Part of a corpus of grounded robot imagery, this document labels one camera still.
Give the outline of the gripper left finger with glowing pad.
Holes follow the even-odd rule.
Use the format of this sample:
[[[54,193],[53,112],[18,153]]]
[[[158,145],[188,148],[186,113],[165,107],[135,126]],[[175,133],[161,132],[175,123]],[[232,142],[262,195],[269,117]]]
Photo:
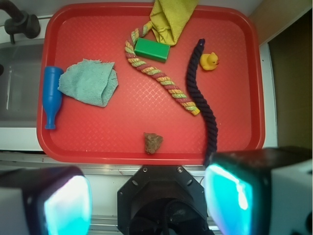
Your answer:
[[[90,183],[75,166],[0,174],[2,235],[86,235],[91,214]]]

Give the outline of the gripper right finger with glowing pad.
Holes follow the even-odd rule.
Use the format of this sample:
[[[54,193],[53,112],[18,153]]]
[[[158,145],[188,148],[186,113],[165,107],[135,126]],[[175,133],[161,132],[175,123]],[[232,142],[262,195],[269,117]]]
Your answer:
[[[313,152],[287,146],[214,153],[204,175],[208,211],[223,235],[310,235]]]

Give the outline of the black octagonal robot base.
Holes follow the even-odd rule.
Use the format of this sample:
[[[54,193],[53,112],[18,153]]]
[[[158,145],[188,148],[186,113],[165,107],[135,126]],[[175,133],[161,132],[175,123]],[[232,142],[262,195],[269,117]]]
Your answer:
[[[124,235],[212,235],[203,186],[182,166],[142,166],[117,192]]]

